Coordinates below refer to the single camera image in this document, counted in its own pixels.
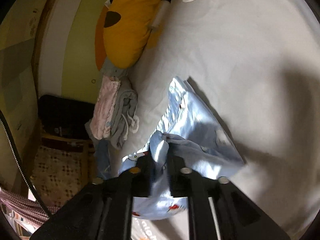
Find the light blue kitty pants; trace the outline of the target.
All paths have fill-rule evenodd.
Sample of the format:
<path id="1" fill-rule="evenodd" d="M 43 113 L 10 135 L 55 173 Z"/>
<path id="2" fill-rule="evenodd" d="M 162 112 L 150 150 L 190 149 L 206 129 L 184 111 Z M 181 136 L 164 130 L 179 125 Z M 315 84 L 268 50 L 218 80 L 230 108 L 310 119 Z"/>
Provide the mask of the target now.
<path id="1" fill-rule="evenodd" d="M 217 118 L 187 81 L 173 78 L 168 98 L 167 110 L 146 145 L 121 160 L 120 173 L 134 167 L 147 152 L 155 161 L 151 195 L 133 200 L 135 218 L 166 219 L 188 207 L 185 198 L 171 195 L 166 163 L 168 152 L 183 158 L 187 167 L 209 179 L 231 177 L 244 165 Z"/>

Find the blue pillow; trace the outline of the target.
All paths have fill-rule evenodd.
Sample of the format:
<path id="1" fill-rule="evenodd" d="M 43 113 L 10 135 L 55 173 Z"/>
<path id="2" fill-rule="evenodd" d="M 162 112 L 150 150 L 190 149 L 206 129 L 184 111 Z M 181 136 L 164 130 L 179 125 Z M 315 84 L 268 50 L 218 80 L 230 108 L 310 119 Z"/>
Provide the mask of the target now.
<path id="1" fill-rule="evenodd" d="M 97 175 L 103 180 L 108 180 L 111 175 L 110 155 L 108 141 L 100 140 L 95 148 L 95 159 L 97 163 Z"/>

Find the plaid patterned curtain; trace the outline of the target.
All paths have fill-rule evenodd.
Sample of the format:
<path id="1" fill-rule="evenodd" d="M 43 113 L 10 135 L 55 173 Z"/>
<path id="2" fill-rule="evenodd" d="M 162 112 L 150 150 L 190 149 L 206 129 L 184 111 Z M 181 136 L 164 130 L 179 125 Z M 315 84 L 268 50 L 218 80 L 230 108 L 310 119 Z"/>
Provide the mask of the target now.
<path id="1" fill-rule="evenodd" d="M 40 146 L 30 179 L 44 204 L 62 207 L 88 183 L 87 155 Z"/>

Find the checkered red white cloth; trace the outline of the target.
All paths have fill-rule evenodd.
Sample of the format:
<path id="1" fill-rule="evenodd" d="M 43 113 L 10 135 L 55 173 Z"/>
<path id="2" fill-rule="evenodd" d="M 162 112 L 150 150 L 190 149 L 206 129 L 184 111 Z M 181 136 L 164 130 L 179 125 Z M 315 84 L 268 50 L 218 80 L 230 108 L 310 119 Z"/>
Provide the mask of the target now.
<path id="1" fill-rule="evenodd" d="M 1 188 L 1 202 L 35 228 L 39 228 L 49 219 L 49 216 L 40 207 L 38 202 L 29 200 L 3 188 Z"/>

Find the folded pink patterned garment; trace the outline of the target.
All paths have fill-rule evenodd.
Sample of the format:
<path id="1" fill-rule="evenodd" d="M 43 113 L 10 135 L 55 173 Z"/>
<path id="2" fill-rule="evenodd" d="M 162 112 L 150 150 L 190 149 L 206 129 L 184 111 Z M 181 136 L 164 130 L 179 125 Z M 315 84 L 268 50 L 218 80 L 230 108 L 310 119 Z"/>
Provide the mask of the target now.
<path id="1" fill-rule="evenodd" d="M 109 138 L 111 135 L 111 121 L 120 85 L 118 78 L 103 76 L 93 118 L 89 125 L 93 137 L 97 140 Z"/>

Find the folded grey sweatpants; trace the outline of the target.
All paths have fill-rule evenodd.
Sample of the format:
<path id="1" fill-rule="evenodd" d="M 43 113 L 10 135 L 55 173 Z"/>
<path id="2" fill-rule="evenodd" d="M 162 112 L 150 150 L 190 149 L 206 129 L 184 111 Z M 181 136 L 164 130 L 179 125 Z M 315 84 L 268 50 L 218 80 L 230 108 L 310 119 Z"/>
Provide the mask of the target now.
<path id="1" fill-rule="evenodd" d="M 129 79 L 124 76 L 120 79 L 120 88 L 116 97 L 112 121 L 111 121 L 111 145 L 121 150 L 129 133 L 137 133 L 139 130 L 139 117 L 136 115 L 138 94 L 132 88 Z"/>

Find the black hanging garment bag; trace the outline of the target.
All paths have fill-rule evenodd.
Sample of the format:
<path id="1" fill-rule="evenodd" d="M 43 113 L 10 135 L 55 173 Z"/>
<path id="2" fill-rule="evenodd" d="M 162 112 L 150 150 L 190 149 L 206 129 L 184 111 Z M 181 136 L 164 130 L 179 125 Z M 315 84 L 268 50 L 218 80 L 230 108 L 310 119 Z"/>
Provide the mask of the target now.
<path id="1" fill-rule="evenodd" d="M 85 124 L 93 117 L 94 107 L 88 102 L 43 95 L 38 100 L 38 116 L 46 133 L 87 140 Z"/>

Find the orange pillow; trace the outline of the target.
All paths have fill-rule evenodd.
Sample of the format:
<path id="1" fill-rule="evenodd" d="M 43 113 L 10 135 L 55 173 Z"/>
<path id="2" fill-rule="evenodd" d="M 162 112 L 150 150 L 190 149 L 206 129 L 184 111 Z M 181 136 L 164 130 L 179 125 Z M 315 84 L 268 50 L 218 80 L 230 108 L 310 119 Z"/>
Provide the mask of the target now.
<path id="1" fill-rule="evenodd" d="M 103 9 L 100 13 L 100 16 L 98 18 L 97 25 L 95 28 L 95 41 L 94 41 L 95 64 L 98 70 L 101 70 L 106 59 L 103 33 L 104 33 L 105 17 L 107 12 L 108 12 L 108 8 L 106 6 L 103 6 Z"/>

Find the checkered canopy fabric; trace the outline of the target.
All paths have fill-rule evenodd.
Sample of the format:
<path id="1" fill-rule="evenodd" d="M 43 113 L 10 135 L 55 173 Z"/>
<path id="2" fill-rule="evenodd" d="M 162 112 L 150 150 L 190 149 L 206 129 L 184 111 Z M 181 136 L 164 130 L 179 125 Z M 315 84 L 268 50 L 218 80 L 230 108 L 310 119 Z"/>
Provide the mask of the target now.
<path id="1" fill-rule="evenodd" d="M 31 68 L 35 35 L 46 0 L 16 0 L 1 23 L 1 111 L 20 155 L 37 120 Z"/>

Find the yellow tiger-striped plush pillow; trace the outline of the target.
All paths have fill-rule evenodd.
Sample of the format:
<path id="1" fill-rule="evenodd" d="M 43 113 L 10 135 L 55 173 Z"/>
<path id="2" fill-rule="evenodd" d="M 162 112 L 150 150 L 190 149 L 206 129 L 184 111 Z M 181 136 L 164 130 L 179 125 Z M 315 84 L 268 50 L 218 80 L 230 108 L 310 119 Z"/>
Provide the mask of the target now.
<path id="1" fill-rule="evenodd" d="M 103 41 L 107 58 L 120 69 L 133 66 L 150 36 L 150 23 L 161 0 L 112 0 Z"/>

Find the white bottle with black cap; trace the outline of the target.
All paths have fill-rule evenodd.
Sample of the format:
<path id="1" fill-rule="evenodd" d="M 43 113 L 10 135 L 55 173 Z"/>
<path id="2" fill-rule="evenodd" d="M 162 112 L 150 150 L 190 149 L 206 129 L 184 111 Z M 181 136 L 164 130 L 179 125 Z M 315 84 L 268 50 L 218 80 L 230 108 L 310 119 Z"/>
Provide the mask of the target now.
<path id="1" fill-rule="evenodd" d="M 161 21 L 163 20 L 164 16 L 166 15 L 166 11 L 169 8 L 172 0 L 161 0 L 158 9 L 156 11 L 156 14 L 151 21 L 150 29 L 157 29 L 160 26 Z"/>

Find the wooden bed frame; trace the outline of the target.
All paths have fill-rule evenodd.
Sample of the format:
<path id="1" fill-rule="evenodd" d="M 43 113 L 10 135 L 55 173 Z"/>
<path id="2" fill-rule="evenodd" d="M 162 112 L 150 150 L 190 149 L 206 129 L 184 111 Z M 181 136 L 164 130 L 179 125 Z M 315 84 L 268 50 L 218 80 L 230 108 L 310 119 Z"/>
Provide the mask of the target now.
<path id="1" fill-rule="evenodd" d="M 98 96 L 95 28 L 103 0 L 47 0 L 33 62 L 37 92 L 92 103 Z"/>

